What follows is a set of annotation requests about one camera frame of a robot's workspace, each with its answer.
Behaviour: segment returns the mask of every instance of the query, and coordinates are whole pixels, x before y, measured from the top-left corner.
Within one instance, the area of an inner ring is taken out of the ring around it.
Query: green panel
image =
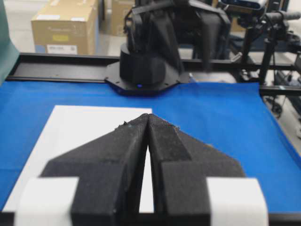
[[[3,0],[0,0],[0,85],[6,79],[19,57],[19,51],[10,41],[8,21]]]

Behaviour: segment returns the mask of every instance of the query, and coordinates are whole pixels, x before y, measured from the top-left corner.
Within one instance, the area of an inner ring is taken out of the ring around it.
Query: white paper sheet
[[[255,178],[207,178],[211,226],[268,226],[268,208]]]
[[[32,178],[23,190],[14,226],[72,226],[78,177]]]
[[[55,106],[3,211],[16,210],[25,185],[30,178],[41,174],[48,160],[103,136],[143,113],[151,113],[151,109]]]

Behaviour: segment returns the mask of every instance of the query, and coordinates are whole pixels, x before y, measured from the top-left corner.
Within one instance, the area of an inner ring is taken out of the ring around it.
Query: black metal rail
[[[0,212],[0,225],[1,226],[13,226],[14,225],[13,212]],[[98,223],[99,219],[97,216],[74,216],[77,222],[94,222]],[[194,225],[200,226],[210,226],[210,216],[202,215],[195,218],[183,217],[184,221],[188,223],[194,223]],[[167,215],[163,214],[153,214],[153,213],[140,213],[136,215],[128,215],[125,218],[121,218],[120,226],[166,226],[171,225],[175,222],[174,219],[169,218]],[[301,225],[301,214],[269,214],[269,226],[299,226]]]
[[[119,57],[110,56],[74,56],[21,53],[7,81],[67,81],[104,83],[107,65],[119,61]],[[183,60],[187,72],[200,72],[203,63],[200,60]],[[238,64],[229,60],[213,60],[213,71],[233,72],[242,69],[257,71],[261,64]],[[294,71],[290,64],[270,65],[271,70]],[[261,86],[260,95],[301,96],[301,89],[283,86]]]

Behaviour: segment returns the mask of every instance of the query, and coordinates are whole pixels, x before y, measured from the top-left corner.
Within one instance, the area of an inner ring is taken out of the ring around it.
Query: mounting plate
[[[164,80],[154,85],[133,84],[120,77],[119,62],[116,62],[107,66],[104,79],[113,85],[119,93],[126,92],[127,94],[152,94],[170,88],[178,83],[190,82],[189,73],[182,73],[178,76],[178,72],[172,67],[169,67],[168,71],[169,73],[166,73]]]

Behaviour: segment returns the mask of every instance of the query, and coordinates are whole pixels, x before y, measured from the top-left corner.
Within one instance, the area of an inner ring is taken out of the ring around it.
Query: blue cloth
[[[258,84],[191,83],[155,97],[108,84],[4,82],[0,87],[0,209],[55,105],[147,107],[238,159],[258,178],[271,212],[301,211],[301,159],[258,94]]]

